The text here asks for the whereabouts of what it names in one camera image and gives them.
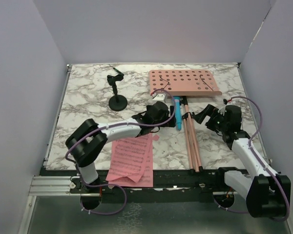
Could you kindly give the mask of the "pink music stand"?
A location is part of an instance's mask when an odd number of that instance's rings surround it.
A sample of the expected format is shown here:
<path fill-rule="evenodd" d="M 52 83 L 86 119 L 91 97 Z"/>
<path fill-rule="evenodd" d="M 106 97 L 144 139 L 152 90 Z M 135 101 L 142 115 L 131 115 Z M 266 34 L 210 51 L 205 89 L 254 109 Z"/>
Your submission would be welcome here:
<path fill-rule="evenodd" d="M 198 141 L 195 135 L 194 119 L 190 113 L 188 98 L 215 97 L 222 95 L 211 71 L 190 70 L 151 70 L 150 89 L 163 89 L 173 96 L 180 97 L 182 129 L 185 133 L 190 169 L 199 172 L 203 169 Z"/>

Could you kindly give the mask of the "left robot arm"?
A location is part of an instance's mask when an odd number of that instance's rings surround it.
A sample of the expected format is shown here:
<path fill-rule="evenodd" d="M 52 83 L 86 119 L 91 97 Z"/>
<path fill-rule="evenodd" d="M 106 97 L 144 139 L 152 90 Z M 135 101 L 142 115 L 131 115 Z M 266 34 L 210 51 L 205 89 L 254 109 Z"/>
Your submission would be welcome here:
<path fill-rule="evenodd" d="M 156 127 L 174 127 L 176 105 L 167 106 L 161 101 L 148 105 L 144 112 L 129 119 L 108 123 L 96 123 L 93 119 L 85 120 L 66 140 L 71 161 L 82 177 L 81 186 L 87 192 L 98 187 L 98 172 L 95 160 L 103 147 L 112 141 L 128 137 L 141 137 L 152 132 Z"/>

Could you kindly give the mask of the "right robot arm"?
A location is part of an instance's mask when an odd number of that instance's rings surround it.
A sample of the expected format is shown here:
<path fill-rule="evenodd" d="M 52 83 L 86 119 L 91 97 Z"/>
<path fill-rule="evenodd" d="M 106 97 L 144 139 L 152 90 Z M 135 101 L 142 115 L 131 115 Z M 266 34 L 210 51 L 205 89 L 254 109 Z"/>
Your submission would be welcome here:
<path fill-rule="evenodd" d="M 255 149 L 250 135 L 241 128 L 241 108 L 227 105 L 218 109 L 209 104 L 193 119 L 201 124 L 205 117 L 209 117 L 205 126 L 222 136 L 248 172 L 244 174 L 234 167 L 219 168 L 215 187 L 221 191 L 231 187 L 238 192 L 252 217 L 285 221 L 290 214 L 291 181 L 274 170 Z"/>

